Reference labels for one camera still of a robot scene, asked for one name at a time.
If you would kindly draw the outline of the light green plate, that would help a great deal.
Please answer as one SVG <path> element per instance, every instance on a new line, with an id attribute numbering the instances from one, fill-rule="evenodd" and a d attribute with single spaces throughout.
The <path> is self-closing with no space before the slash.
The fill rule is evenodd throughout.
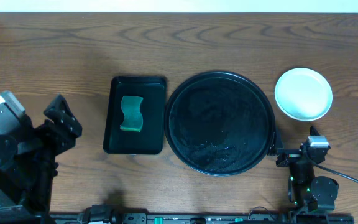
<path id="1" fill-rule="evenodd" d="M 293 68 L 277 80 L 274 91 L 277 106 L 298 121 L 315 121 L 331 108 L 333 91 L 320 73 L 309 68 Z"/>

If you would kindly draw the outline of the green sponge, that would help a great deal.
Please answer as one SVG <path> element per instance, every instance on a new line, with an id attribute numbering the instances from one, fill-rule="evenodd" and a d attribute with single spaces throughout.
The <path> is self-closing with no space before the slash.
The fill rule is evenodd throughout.
<path id="1" fill-rule="evenodd" d="M 120 124 L 122 131 L 141 132 L 144 119 L 141 113 L 141 104 L 143 97 L 140 96 L 123 96 L 121 100 L 121 111 L 124 120 Z"/>

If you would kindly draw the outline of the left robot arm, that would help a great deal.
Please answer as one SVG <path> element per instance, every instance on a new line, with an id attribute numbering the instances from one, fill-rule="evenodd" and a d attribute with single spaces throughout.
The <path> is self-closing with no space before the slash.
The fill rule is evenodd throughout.
<path id="1" fill-rule="evenodd" d="M 62 95 L 32 125 L 10 92 L 0 93 L 0 223 L 54 223 L 50 216 L 56 157 L 73 148 L 82 127 Z"/>

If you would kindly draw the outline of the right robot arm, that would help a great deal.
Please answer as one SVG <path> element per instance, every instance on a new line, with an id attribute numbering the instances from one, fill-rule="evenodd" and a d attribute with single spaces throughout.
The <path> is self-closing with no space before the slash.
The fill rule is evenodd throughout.
<path id="1" fill-rule="evenodd" d="M 329 177 L 317 177 L 314 172 L 314 168 L 325 161 L 331 148 L 326 137 L 311 126 L 310 135 L 298 149 L 285 149 L 279 135 L 276 143 L 278 145 L 271 148 L 268 155 L 277 158 L 276 166 L 288 167 L 290 170 L 289 200 L 307 212 L 333 211 L 339 184 Z"/>

